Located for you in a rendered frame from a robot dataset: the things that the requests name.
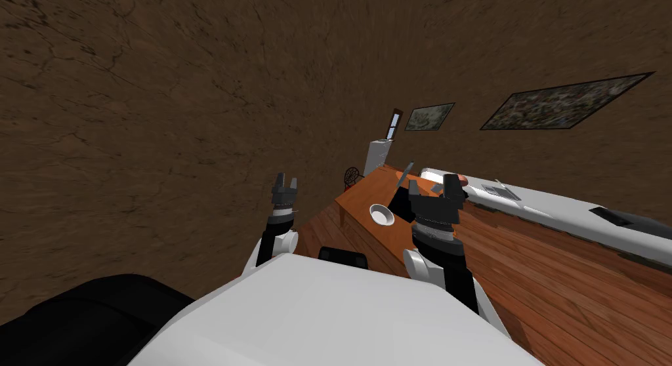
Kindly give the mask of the dark red round-backed chair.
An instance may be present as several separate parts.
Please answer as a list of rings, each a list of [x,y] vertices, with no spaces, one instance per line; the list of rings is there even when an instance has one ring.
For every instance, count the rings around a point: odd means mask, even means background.
[[[349,167],[344,173],[344,192],[353,187],[353,185],[355,185],[357,181],[363,177],[364,176],[356,167]]]

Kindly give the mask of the white cabinet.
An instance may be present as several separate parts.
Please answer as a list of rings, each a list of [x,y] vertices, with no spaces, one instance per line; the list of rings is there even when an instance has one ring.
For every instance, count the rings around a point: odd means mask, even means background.
[[[389,139],[374,140],[369,143],[363,176],[367,176],[385,164],[391,145],[392,140]]]

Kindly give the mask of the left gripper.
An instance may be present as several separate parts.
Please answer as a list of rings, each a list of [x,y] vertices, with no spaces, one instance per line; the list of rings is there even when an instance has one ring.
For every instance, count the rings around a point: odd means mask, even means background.
[[[296,202],[297,178],[292,178],[289,187],[285,187],[285,173],[278,173],[276,186],[272,188],[272,203],[274,210],[287,209]]]

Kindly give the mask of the long white counter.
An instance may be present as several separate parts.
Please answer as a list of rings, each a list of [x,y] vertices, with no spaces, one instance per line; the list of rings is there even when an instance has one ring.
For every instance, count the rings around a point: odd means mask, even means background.
[[[467,180],[471,203],[672,267],[672,228],[648,217],[498,180]]]

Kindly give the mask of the narrow window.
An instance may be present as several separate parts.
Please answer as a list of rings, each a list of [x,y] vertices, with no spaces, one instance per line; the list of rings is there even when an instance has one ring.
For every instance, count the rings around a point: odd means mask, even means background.
[[[403,112],[399,110],[398,108],[394,108],[392,111],[392,118],[390,120],[390,125],[388,127],[386,139],[387,140],[393,140],[394,136],[396,134],[396,130],[398,128],[399,122],[403,116]]]

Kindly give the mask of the black flat slab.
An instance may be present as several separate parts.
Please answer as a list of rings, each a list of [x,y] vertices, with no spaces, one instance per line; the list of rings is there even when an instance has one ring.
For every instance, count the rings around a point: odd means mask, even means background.
[[[397,187],[394,197],[387,205],[392,214],[400,217],[403,221],[411,224],[415,221],[415,213],[411,209],[408,189],[402,186]]]

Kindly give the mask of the small dark-framed wall picture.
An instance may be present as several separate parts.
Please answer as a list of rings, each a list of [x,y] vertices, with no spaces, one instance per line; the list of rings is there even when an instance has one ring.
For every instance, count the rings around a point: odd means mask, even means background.
[[[442,126],[455,103],[415,108],[411,112],[405,131],[437,131]]]

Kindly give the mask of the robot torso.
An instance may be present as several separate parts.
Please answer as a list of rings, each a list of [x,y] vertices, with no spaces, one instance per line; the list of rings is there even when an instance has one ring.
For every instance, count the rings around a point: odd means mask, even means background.
[[[196,300],[128,366],[543,366],[448,292],[282,254]]]

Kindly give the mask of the orange wooden table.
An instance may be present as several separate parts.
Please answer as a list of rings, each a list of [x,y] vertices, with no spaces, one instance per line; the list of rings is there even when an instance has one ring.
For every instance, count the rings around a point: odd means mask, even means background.
[[[408,278],[403,251],[414,249],[411,228],[394,214],[394,223],[374,223],[369,208],[374,204],[387,206],[397,191],[403,172],[388,165],[375,169],[335,199],[339,206],[338,224],[356,252],[365,254],[370,270]]]

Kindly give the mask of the white bowl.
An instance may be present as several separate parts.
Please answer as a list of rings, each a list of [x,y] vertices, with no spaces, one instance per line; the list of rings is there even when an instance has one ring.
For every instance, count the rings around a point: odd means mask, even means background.
[[[384,205],[371,205],[369,207],[369,214],[372,221],[380,226],[392,226],[395,222],[394,214]]]

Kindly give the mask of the large dark-framed wall picture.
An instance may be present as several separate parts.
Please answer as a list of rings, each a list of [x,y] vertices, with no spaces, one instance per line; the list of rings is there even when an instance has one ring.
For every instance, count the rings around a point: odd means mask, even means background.
[[[653,74],[650,71],[516,92],[500,105],[480,129],[571,129]]]

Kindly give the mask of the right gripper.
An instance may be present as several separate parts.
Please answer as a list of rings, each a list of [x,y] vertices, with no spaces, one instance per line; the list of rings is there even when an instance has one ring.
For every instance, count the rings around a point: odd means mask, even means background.
[[[409,202],[416,223],[452,232],[452,226],[461,223],[459,210],[463,209],[466,199],[458,174],[444,174],[443,186],[443,194],[440,197],[431,197],[421,195],[417,181],[409,180]]]

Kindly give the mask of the grey long blade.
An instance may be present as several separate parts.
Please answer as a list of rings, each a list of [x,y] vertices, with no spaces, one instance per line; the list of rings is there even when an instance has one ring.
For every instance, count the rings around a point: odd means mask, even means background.
[[[397,185],[396,185],[396,188],[397,188],[397,189],[401,186],[401,184],[403,183],[403,181],[406,179],[407,175],[408,175],[408,174],[410,173],[410,171],[412,170],[413,165],[414,165],[414,161],[411,161],[411,162],[409,163],[409,165],[404,169],[404,172],[401,174],[401,176],[400,176],[400,178],[399,178],[399,180],[398,180],[398,183],[397,183]]]

